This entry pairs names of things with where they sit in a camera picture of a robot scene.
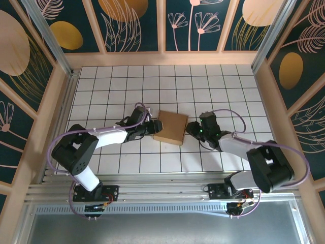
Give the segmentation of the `grey sheet metal tray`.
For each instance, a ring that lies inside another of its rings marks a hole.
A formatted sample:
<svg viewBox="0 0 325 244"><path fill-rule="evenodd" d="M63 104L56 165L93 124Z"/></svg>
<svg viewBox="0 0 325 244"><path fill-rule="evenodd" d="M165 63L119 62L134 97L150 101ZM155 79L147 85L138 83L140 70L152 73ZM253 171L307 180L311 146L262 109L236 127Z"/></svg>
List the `grey sheet metal tray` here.
<svg viewBox="0 0 325 244"><path fill-rule="evenodd" d="M134 213L120 205L96 221L67 205L23 208L12 244L316 244L295 200L263 201L241 218L213 213Z"/></svg>

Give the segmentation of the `brown cardboard box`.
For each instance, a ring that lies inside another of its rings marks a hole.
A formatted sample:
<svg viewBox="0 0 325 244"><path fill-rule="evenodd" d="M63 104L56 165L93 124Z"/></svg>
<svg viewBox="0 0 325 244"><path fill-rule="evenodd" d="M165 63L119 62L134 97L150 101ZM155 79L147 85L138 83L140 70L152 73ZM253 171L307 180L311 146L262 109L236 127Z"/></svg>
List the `brown cardboard box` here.
<svg viewBox="0 0 325 244"><path fill-rule="evenodd" d="M156 141L182 146L185 135L185 128L188 123L188 116L169 111L160 110L158 120L162 122L162 130L153 135Z"/></svg>

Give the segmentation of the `small controller circuit board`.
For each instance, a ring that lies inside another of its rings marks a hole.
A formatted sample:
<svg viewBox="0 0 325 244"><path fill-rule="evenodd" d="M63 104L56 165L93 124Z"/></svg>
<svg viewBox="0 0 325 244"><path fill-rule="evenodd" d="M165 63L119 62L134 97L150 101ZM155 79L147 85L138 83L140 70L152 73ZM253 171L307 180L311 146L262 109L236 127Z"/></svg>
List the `small controller circuit board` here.
<svg viewBox="0 0 325 244"><path fill-rule="evenodd" d="M253 202L229 202L226 204L227 212L231 214L239 215L242 213L243 209L253 206Z"/></svg>
<svg viewBox="0 0 325 244"><path fill-rule="evenodd" d="M104 204L85 205L84 212L103 212L105 208Z"/></svg>

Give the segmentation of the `aluminium corner post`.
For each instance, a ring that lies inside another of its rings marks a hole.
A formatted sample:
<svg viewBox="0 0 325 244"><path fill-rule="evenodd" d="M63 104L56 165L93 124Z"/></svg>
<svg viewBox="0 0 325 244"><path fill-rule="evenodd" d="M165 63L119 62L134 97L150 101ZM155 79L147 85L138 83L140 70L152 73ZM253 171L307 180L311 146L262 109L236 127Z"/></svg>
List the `aluminium corner post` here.
<svg viewBox="0 0 325 244"><path fill-rule="evenodd" d="M297 0L284 0L277 15L274 18L273 23L270 25L262 43L256 53L256 56L251 64L251 69L254 75L257 74L261 64L266 58L267 53L271 49L277 36L282 31L288 17L292 13Z"/></svg>
<svg viewBox="0 0 325 244"><path fill-rule="evenodd" d="M31 19L35 23L36 27L43 35L46 43L50 47L52 53L56 57L58 63L64 70L64 72L69 76L72 77L72 68L64 52L62 51L61 47L59 46L53 32L50 29L46 19L41 14L37 3L34 0L21 0L22 4L24 5L25 9L29 12Z"/></svg>

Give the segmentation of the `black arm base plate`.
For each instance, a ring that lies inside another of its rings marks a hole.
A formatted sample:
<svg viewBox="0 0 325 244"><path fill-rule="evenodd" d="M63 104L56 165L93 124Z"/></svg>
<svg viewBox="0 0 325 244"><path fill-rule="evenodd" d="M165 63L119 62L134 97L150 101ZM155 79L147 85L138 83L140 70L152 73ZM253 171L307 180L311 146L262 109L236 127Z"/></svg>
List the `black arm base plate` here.
<svg viewBox="0 0 325 244"><path fill-rule="evenodd" d="M99 186L89 192L82 186L75 186L73 202L113 202L117 201L119 186Z"/></svg>
<svg viewBox="0 0 325 244"><path fill-rule="evenodd" d="M235 190L226 184L208 184L208 194L210 200L220 199L246 199L253 198L252 189Z"/></svg>

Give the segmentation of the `aluminium table side rail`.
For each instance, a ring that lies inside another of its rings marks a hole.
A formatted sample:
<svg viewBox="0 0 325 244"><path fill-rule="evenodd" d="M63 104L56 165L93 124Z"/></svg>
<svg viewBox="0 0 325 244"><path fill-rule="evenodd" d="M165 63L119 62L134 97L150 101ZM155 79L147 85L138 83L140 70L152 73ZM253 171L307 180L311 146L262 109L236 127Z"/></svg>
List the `aluminium table side rail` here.
<svg viewBox="0 0 325 244"><path fill-rule="evenodd" d="M49 132L45 140L44 148L44 176L53 176L56 174L47 163L47 150L51 142L60 134L66 131L66 126L68 123L68 116L70 114L70 109L72 106L72 101L76 91L78 79L80 76L81 69L74 69L71 78L62 86L62 90L58 97L56 107L54 110L54 115L50 124Z"/></svg>

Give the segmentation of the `aluminium mounting rail frame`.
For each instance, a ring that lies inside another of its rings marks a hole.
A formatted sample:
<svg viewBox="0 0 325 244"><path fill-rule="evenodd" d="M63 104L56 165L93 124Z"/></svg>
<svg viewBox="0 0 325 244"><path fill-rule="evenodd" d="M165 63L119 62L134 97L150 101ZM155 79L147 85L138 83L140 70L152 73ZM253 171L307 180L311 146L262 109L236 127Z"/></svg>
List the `aluminium mounting rail frame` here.
<svg viewBox="0 0 325 244"><path fill-rule="evenodd" d="M118 203L200 202L209 199L205 186L222 183L231 172L99 174L104 185L118 185ZM72 179L45 175L28 187L25 203L66 203Z"/></svg>

